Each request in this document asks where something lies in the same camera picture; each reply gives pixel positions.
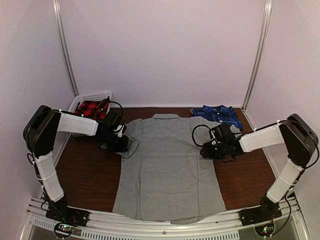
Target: gray t-shirt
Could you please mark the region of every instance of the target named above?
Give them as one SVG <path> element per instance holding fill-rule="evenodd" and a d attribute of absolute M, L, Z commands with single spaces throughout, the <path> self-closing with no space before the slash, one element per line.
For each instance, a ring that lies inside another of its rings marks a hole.
<path fill-rule="evenodd" d="M 121 177 L 113 212 L 146 221 L 197 222 L 226 210 L 212 159 L 200 155 L 192 140 L 195 126 L 219 123 L 200 116 L 155 114 L 127 125 L 129 151 L 121 153 Z M 195 140 L 210 140 L 208 129 Z"/>

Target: plastic basket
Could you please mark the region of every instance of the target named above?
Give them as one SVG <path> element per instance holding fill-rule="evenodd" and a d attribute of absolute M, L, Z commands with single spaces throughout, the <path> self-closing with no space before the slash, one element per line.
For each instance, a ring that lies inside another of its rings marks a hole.
<path fill-rule="evenodd" d="M 103 99 L 106 99 L 107 97 L 109 97 L 111 100 L 111 97 L 112 97 L 111 91 L 97 91 L 93 94 L 78 95 L 73 99 L 73 101 L 68 109 L 68 112 L 74 113 L 76 111 L 76 109 L 80 106 L 80 104 L 83 103 L 83 101 L 102 101 Z M 71 133 L 71 134 L 74 137 L 85 136 L 85 135 L 79 134 L 79 133 Z"/>

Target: blue plaid shirt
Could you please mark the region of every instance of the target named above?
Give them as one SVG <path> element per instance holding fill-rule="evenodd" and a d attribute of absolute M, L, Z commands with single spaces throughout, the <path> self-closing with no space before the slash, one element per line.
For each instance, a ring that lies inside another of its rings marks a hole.
<path fill-rule="evenodd" d="M 191 113 L 193 116 L 200 116 L 212 122 L 226 123 L 229 127 L 234 125 L 243 130 L 243 125 L 232 107 L 204 105 L 201 109 L 192 108 Z"/>

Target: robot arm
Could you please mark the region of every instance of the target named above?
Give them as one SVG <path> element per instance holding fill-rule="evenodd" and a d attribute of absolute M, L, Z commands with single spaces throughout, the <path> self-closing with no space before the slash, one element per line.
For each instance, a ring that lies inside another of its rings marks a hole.
<path fill-rule="evenodd" d="M 235 158 L 256 149 L 277 144 L 286 145 L 286 165 L 261 199 L 261 206 L 258 209 L 250 208 L 240 212 L 244 226 L 271 219 L 279 201 L 304 173 L 319 142 L 315 132 L 297 114 L 238 137 L 230 131 L 227 124 L 210 129 L 209 134 L 212 140 L 203 144 L 200 151 L 204 158 L 221 160 L 227 155 Z"/>
<path fill-rule="evenodd" d="M 65 222 L 70 216 L 79 219 L 78 225 L 85 226 L 88 212 L 68 207 L 68 201 L 62 190 L 53 162 L 53 149 L 58 132 L 77 133 L 96 136 L 107 149 L 114 152 L 128 150 L 128 137 L 119 136 L 119 124 L 122 117 L 109 112 L 105 119 L 96 121 L 70 112 L 54 110 L 42 105 L 35 112 L 23 131 L 23 138 L 29 149 L 30 162 L 34 165 L 36 177 L 43 187 L 49 211 L 46 216 Z"/>

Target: metal frame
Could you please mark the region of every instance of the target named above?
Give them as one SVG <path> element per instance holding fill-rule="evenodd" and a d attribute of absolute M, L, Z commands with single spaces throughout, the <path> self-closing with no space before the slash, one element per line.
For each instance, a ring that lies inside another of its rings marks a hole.
<path fill-rule="evenodd" d="M 269 32 L 271 13 L 272 13 L 272 0 L 265 0 L 260 39 L 259 39 L 255 60 L 254 60 L 253 69 L 251 72 L 249 86 L 246 91 L 244 102 L 242 105 L 243 110 L 246 110 L 248 107 L 249 100 L 251 98 L 252 91 L 254 89 L 254 86 L 258 77 L 258 72 L 261 65 L 261 61 L 262 61 L 262 55 L 265 49 L 265 44 L 266 44 L 266 40 Z"/>
<path fill-rule="evenodd" d="M 64 60 L 66 73 L 69 78 L 69 82 L 70 82 L 73 96 L 76 97 L 79 95 L 79 91 L 78 91 L 78 87 L 76 84 L 74 72 L 72 70 L 70 56 L 69 56 L 69 52 L 68 52 L 68 48 L 67 48 L 67 41 L 66 41 L 65 30 L 64 30 L 64 25 L 63 25 L 63 21 L 62 21 L 61 9 L 60 9 L 60 0 L 53 0 L 52 2 L 53 2 L 54 17 L 55 17 L 56 26 L 58 29 L 59 40 L 60 40 L 60 45 L 61 45 L 62 56 L 63 56 L 63 60 Z"/>
<path fill-rule="evenodd" d="M 310 240 L 306 223 L 295 197 L 288 199 L 292 208 L 292 218 L 300 240 Z M 24 217 L 24 225 L 19 235 L 20 240 L 28 240 L 33 226 L 53 230 L 56 222 L 46 218 L 46 212 L 41 210 L 43 200 L 32 198 Z M 289 208 L 286 201 L 279 203 L 282 217 L 286 219 Z M 240 209 L 228 210 L 209 216 L 194 224 L 176 225 L 170 222 L 140 221 L 116 213 L 88 210 L 90 212 L 86 227 L 76 227 L 73 236 L 79 239 L 135 239 L 135 240 L 209 240 L 211 236 L 237 234 L 239 230 L 252 228 L 253 225 L 242 226 L 239 218 Z"/>

